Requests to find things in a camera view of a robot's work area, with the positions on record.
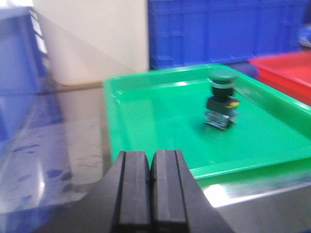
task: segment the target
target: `blue plastic crate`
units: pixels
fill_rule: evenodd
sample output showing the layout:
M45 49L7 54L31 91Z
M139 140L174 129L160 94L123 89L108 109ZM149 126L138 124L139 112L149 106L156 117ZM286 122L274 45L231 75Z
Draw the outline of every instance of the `blue plastic crate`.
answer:
M1 8L0 94L38 92L45 76L29 8Z
M151 68L299 50L309 0L148 0Z
M29 8L0 8L0 157L47 75Z

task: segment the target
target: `green plastic tray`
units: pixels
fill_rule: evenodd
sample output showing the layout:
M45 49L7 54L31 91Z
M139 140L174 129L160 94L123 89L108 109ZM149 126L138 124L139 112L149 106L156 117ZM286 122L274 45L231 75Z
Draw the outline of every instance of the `green plastic tray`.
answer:
M215 66L104 82L113 161L120 150L143 150L151 162L157 149L181 149L200 179L311 157L311 108L243 74L237 123L226 131L205 124L207 71Z

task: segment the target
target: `white container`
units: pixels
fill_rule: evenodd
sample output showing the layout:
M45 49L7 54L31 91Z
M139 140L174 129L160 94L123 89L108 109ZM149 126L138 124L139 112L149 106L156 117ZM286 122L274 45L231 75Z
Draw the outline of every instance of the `white container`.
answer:
M146 0L34 0L54 79L101 82L146 71Z

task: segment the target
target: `gray table surface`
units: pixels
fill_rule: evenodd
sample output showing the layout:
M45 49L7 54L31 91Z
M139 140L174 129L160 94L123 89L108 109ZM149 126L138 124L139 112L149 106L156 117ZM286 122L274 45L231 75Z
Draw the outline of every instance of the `gray table surface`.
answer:
M36 94L23 127L0 158L0 232L30 232L48 221L48 215L33 211L22 217L14 213L79 200L110 161L100 85L57 85L54 91ZM237 233L307 232L310 170L289 167L273 177L246 175L203 191ZM31 226L25 227L25 218Z

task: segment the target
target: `red plastic tray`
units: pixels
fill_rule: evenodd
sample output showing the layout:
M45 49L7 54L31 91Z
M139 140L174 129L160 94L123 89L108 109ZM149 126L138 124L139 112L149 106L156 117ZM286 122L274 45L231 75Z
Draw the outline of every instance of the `red plastic tray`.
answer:
M250 59L259 81L311 106L311 51Z

